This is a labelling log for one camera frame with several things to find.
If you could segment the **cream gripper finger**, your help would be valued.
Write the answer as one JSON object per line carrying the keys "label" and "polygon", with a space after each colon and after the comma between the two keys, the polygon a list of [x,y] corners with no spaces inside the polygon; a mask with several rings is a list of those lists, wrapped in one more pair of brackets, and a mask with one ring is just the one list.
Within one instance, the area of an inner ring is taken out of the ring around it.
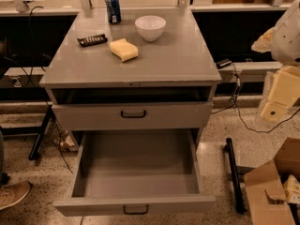
{"label": "cream gripper finger", "polygon": [[271,51],[272,36],[274,28],[268,29],[251,46],[251,50],[258,53],[267,53]]}
{"label": "cream gripper finger", "polygon": [[289,110],[288,107],[276,102],[267,101],[261,111],[261,118],[269,122],[279,121]]}

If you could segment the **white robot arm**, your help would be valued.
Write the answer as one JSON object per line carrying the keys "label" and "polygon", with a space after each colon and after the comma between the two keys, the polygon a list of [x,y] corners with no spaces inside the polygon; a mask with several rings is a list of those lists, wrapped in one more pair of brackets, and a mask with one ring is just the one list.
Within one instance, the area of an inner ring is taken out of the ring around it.
{"label": "white robot arm", "polygon": [[262,107],[261,118],[278,121],[300,98],[300,0],[290,7],[251,46],[258,53],[270,52],[280,68],[272,79],[272,84]]}

